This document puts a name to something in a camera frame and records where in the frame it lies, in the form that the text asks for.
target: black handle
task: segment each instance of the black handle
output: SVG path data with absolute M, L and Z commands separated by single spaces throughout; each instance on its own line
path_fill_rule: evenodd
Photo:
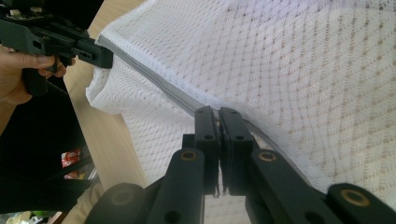
M 24 68 L 22 70 L 22 79 L 26 90 L 33 96 L 40 96 L 47 93 L 47 80 L 40 76 L 34 68 Z

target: white cloth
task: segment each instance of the white cloth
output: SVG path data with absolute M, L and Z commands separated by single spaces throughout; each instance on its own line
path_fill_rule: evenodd
M 395 209 L 395 11 L 394 1 L 149 0 L 99 36 L 120 51 L 87 97 L 123 115 L 149 183 L 193 118 L 125 55 L 202 105 L 240 111 L 314 188 L 353 183 Z M 207 223 L 248 222 L 240 198 L 222 200 L 208 202 Z

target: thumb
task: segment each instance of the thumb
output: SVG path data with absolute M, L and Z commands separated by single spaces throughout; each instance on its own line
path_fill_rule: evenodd
M 47 68 L 55 63 L 55 57 L 32 55 L 22 52 L 8 52 L 0 62 L 3 66 L 10 68 Z

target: beige fabric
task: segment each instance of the beige fabric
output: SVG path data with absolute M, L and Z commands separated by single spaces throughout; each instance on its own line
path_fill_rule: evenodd
M 70 210 L 69 214 L 62 223 L 84 223 L 93 206 L 98 202 L 104 192 L 105 191 L 103 190 L 101 184 L 96 184 L 85 190 L 85 192 L 78 198 L 78 203 L 76 204 L 76 206 L 74 206 L 72 210 Z

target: mesh pattern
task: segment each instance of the mesh pattern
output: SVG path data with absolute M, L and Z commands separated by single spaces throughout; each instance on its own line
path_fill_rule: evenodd
M 394 1 L 147 1 L 101 36 L 202 104 L 240 111 L 315 188 L 349 182 L 396 208 L 395 11 Z M 118 57 L 95 70 L 87 96 L 123 115 L 149 182 L 193 132 Z M 243 208 L 216 203 L 228 223 L 245 222 Z

